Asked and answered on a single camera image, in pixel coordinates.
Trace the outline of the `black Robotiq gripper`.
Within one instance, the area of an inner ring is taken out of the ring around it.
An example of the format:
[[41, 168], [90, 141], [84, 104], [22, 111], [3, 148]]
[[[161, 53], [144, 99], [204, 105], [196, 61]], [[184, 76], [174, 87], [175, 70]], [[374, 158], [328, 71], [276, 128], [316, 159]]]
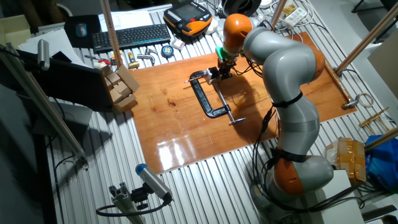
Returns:
[[223, 74], [226, 74], [226, 78], [231, 78], [231, 69], [235, 66], [235, 61], [233, 59], [218, 59], [218, 70], [219, 74], [217, 76], [217, 79], [222, 80], [223, 79]]

